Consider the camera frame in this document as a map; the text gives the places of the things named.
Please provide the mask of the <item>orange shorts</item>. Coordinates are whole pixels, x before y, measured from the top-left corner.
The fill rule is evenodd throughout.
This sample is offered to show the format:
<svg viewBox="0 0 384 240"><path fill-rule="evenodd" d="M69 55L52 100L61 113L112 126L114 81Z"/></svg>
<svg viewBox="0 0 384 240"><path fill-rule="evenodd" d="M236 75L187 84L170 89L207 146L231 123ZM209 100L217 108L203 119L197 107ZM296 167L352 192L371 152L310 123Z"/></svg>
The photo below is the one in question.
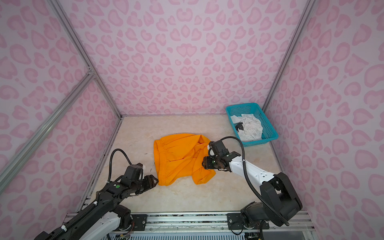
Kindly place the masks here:
<svg viewBox="0 0 384 240"><path fill-rule="evenodd" d="M175 134L154 141L154 161L160 186L192 177L196 185L206 184L215 175L203 167L211 141L203 135Z"/></svg>

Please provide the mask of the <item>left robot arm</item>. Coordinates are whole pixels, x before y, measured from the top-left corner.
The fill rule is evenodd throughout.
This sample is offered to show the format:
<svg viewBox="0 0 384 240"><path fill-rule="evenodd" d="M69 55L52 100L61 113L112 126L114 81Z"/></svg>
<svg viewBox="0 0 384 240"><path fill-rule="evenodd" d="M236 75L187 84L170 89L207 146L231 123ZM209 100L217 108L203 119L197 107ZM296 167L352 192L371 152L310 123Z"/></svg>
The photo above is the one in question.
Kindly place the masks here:
<svg viewBox="0 0 384 240"><path fill-rule="evenodd" d="M96 199L67 223L53 230L38 234L36 240L79 240L94 235L103 238L114 230L130 231L134 228L131 210L120 203L132 194L138 196L156 187L159 180L153 175L124 185L110 182L97 192Z"/></svg>

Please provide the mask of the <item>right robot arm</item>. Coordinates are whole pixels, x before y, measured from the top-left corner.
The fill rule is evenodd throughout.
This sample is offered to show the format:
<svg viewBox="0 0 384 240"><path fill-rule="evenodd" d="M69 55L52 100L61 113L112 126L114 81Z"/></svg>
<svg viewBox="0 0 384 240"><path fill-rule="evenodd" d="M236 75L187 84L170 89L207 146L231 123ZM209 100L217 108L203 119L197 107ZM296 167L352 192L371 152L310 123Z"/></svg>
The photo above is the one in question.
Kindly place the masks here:
<svg viewBox="0 0 384 240"><path fill-rule="evenodd" d="M248 162L237 152L222 156L204 157L202 166L206 170L219 170L243 177L258 202L252 202L240 210L240 224L247 229L272 222L275 226L289 226L292 219L303 208L288 176L273 174Z"/></svg>

